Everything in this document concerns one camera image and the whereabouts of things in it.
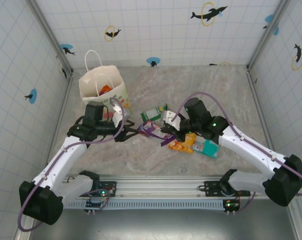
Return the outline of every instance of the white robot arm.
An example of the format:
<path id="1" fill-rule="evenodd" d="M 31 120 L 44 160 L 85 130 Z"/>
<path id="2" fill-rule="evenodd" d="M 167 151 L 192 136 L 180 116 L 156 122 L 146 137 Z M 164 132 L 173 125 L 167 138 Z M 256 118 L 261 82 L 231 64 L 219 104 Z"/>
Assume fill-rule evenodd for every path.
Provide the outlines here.
<path id="1" fill-rule="evenodd" d="M 225 196 L 238 191 L 266 194 L 272 201 L 287 206 L 302 187 L 302 179 L 283 167 L 289 166 L 302 176 L 302 161 L 295 155 L 286 157 L 259 144 L 242 133 L 222 116 L 211 116 L 197 97 L 189 99 L 184 108 L 189 119 L 166 111 L 162 132 L 171 133 L 183 142 L 185 134 L 196 133 L 224 146 L 255 165 L 261 173 L 245 173 L 230 169 L 220 179 L 219 187 Z"/>
<path id="2" fill-rule="evenodd" d="M 253 191 L 266 194 L 281 206 L 289 204 L 301 189 L 302 180 L 283 168 L 280 163 L 289 165 L 302 175 L 302 162 L 297 156 L 286 157 L 274 152 L 246 136 L 237 127 L 229 125 L 225 118 L 211 116 L 203 102 L 196 97 L 189 99 L 184 107 L 189 119 L 185 119 L 180 114 L 175 117 L 175 113 L 166 111 L 163 116 L 165 126 L 162 128 L 162 132 L 173 134 L 181 142 L 185 140 L 186 133 L 196 133 L 236 152 L 261 171 L 261 173 L 245 173 L 230 169 L 218 184 L 224 196 L 232 196 L 238 191 Z M 30 192 L 37 188 L 26 207 L 23 208 L 25 215 L 51 225 L 61 215 L 63 204 L 71 202 L 90 190 L 101 188 L 99 176 L 86 171 L 80 173 L 72 183 L 64 184 L 63 187 L 61 185 L 74 162 L 89 147 L 89 144 L 76 145 L 76 143 L 83 141 L 90 143 L 98 136 L 114 135 L 118 132 L 122 113 L 118 106 L 115 106 L 114 109 L 116 113 L 112 121 L 102 122 L 103 105 L 92 102 L 86 106 L 82 124 L 79 124 L 80 119 L 70 128 L 68 137 L 53 158 L 60 157 L 59 161 L 56 163 L 51 161 L 33 181 L 25 181 L 20 186 L 21 205 L 24 204 Z M 128 120 L 127 122 L 129 125 L 126 125 L 114 138 L 116 142 L 123 142 L 138 134 L 137 130 L 130 128 L 134 123 Z"/>

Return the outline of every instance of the paper bag handle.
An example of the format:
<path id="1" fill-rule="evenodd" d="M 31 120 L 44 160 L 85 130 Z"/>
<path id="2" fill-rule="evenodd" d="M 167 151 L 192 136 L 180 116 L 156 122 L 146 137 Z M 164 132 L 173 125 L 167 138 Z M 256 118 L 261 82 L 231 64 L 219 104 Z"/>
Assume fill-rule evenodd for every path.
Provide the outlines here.
<path id="1" fill-rule="evenodd" d="M 86 67 L 86 70 L 87 70 L 88 72 L 89 72 L 89 69 L 87 68 L 87 64 L 86 64 L 86 55 L 87 55 L 89 52 L 94 52 L 94 53 L 96 53 L 96 55 L 99 57 L 101 66 L 103 66 L 102 61 L 101 61 L 101 58 L 100 58 L 100 55 L 99 55 L 96 51 L 94 51 L 94 50 L 89 50 L 89 51 L 87 51 L 87 53 L 85 54 L 85 57 L 84 57 L 85 67 Z"/>
<path id="2" fill-rule="evenodd" d="M 114 89 L 114 85 L 113 85 L 111 79 L 110 79 L 107 75 L 105 75 L 105 74 L 103 74 L 103 73 L 100 73 L 96 78 L 98 78 L 100 75 L 106 76 L 107 79 L 109 79 L 109 81 L 110 81 L 110 83 L 111 83 L 111 85 L 112 85 L 112 88 Z M 97 89 L 97 81 L 95 81 L 95 88 L 96 88 L 97 96 L 99 97 L 100 95 L 99 95 L 99 91 L 98 91 L 98 89 Z"/>

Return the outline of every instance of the gray floor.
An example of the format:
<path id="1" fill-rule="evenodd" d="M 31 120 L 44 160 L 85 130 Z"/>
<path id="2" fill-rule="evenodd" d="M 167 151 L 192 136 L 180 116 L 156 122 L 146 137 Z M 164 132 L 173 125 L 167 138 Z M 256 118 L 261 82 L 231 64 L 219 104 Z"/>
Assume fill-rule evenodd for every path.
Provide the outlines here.
<path id="1" fill-rule="evenodd" d="M 266 144 L 246 68 L 236 65 L 182 67 L 120 67 L 130 97 L 131 120 L 138 127 L 140 113 L 168 104 L 176 111 L 183 100 L 196 91 L 215 96 L 224 106 L 231 121 L 244 133 Z M 69 98 L 54 153 L 61 147 L 68 129 L 84 114 L 85 104 L 79 94 L 78 79 L 84 69 L 75 71 Z M 199 96 L 212 115 L 221 115 L 208 97 Z M 228 169 L 244 172 L 258 170 L 232 151 L 221 147 L 218 159 L 199 153 L 177 152 L 160 147 L 157 142 L 138 135 L 124 143 L 108 142 L 92 145 L 74 164 L 70 173 L 89 170 L 116 175 L 222 175 Z"/>
<path id="2" fill-rule="evenodd" d="M 65 210 L 31 240 L 296 240 L 286 207 L 256 199 L 242 213 L 215 210 Z"/>

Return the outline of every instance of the grid wall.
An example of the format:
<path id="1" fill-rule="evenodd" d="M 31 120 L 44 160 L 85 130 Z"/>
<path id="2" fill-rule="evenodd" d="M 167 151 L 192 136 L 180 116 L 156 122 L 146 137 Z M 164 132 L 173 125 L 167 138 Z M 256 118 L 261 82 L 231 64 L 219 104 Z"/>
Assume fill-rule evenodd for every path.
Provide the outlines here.
<path id="1" fill-rule="evenodd" d="M 302 159 L 302 0 L 292 0 L 252 73 L 276 150 Z"/>
<path id="2" fill-rule="evenodd" d="M 71 65 L 84 68 L 90 49 L 120 67 L 149 66 L 150 57 L 158 66 L 247 64 L 280 0 L 37 2 L 59 43 L 71 45 Z M 94 55 L 88 61 L 99 66 Z"/>
<path id="3" fill-rule="evenodd" d="M 20 184 L 37 175 L 45 162 L 67 84 L 58 67 L 25 1 L 0 1 L 1 240 L 14 236 Z"/>

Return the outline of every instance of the orange item in bag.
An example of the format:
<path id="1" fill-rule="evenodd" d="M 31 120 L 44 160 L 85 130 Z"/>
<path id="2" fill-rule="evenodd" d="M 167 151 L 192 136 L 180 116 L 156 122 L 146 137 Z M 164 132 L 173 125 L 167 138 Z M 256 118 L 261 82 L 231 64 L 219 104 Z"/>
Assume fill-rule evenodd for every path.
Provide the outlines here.
<path id="1" fill-rule="evenodd" d="M 107 93 L 107 92 L 109 92 L 109 91 L 111 91 L 111 90 L 112 90 L 112 88 L 110 88 L 108 85 L 105 85 L 105 86 L 101 89 L 101 91 L 99 92 L 99 95 L 105 94 L 105 93 Z"/>
<path id="2" fill-rule="evenodd" d="M 179 142 L 177 140 L 171 141 L 167 147 L 169 149 L 180 151 L 180 152 L 187 152 L 189 154 L 193 153 L 192 145 L 195 142 L 196 134 L 195 133 L 188 133 L 185 136 L 185 142 Z"/>

